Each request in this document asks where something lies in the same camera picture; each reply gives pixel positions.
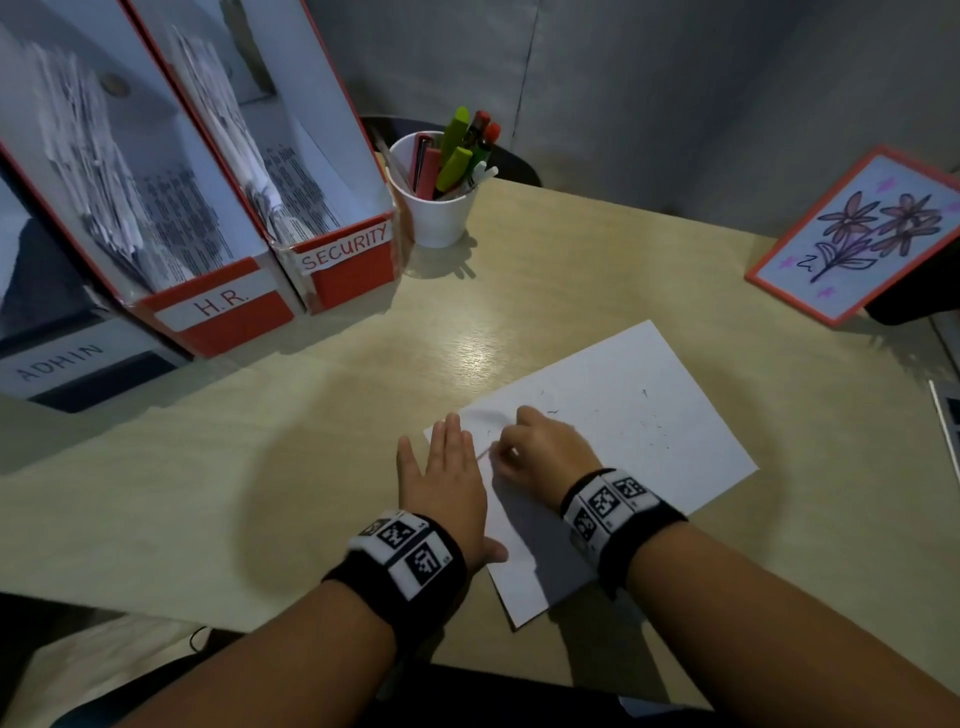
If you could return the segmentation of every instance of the left hand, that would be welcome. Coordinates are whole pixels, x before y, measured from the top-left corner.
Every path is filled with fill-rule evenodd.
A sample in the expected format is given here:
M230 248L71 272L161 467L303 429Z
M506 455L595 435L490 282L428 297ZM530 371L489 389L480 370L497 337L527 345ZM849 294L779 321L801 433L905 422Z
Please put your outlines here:
M457 542L471 576L487 564L507 560L507 548L484 534L487 492L480 477L473 437L461 431L460 416L451 412L433 425L426 473L420 472L410 438L396 447L400 508L427 516Z

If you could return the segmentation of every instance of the white cup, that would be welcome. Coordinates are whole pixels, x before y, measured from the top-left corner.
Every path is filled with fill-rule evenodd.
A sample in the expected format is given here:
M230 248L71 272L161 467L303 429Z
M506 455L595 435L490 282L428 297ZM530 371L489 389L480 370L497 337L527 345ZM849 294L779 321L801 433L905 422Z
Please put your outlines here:
M410 133L401 139L398 139L394 146L390 148L396 160L404 169L410 168L410 162L414 154L414 139L417 133ZM443 132L422 132L428 133L440 143ZM473 207L473 201L476 200L477 188L474 187L469 193L462 197L445 202L434 202L433 200L421 200L413 195L407 194L400 189L390 169L387 169L387 179L403 198L410 210L410 216L414 223L414 242L422 245L424 248L448 248L456 243L467 230L467 218L470 215L470 209Z

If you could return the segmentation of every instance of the hand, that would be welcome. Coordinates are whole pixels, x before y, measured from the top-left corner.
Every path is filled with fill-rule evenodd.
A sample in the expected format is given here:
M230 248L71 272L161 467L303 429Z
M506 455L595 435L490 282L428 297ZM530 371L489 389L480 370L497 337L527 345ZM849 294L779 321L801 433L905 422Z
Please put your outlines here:
M460 429L460 416L433 425L426 474L420 472L410 438L396 448L396 475L400 481L400 508L428 516L450 534L464 554L470 575L491 563L507 560L507 548L483 535L487 523L484 490L473 437Z
M590 444L571 425L551 420L533 407L516 411L491 445L493 470L526 489L555 513L567 491L587 473L603 465Z

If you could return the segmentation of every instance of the desk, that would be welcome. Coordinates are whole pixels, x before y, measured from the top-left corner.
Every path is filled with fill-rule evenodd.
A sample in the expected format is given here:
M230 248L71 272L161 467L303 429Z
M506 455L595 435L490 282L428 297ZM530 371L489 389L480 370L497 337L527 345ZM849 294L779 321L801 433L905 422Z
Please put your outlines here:
M251 630L396 503L396 437L652 319L759 465L694 522L960 691L960 489L928 322L834 331L743 281L772 241L494 181L468 246L83 415L0 406L0 590ZM512 633L481 574L435 659L671 697L595 589Z

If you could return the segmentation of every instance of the flower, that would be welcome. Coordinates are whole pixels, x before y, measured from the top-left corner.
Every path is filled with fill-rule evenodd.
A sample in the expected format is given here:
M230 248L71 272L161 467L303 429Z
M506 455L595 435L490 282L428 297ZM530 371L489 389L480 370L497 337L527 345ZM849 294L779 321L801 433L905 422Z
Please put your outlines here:
M840 212L831 212L830 214L821 215L817 218L818 220L836 221L824 230L824 235L833 233L833 245L836 245L848 235L853 235L858 232L870 232L870 228L866 223L872 223L876 218L870 217L867 213L879 205L879 202L870 203L869 205L861 207L860 201L862 199L862 192L854 192Z
M900 246L900 255L906 257L910 253L910 243L913 242L915 237L919 237L920 235L933 235L937 232L940 232L940 228L933 227L939 223L940 220L941 217L939 215L920 220L914 217L913 222L911 223L913 226L912 228L898 231L897 234L891 235L884 240L877 240L876 243L870 246L870 250L874 252L882 251L882 253L880 253L880 257L886 257L896 250L897 246Z
M900 204L898 206L883 207L880 210L880 212L882 212L884 215L890 215L893 220L888 220L887 222L883 223L883 225L876 229L876 234L885 235L891 230L896 230L897 233L901 233L906 230L908 224L918 227L924 221L927 221L933 217L936 217L939 221L939 209L924 209L924 205L926 205L929 201L930 195L927 195L920 200L914 200L913 195L900 195Z

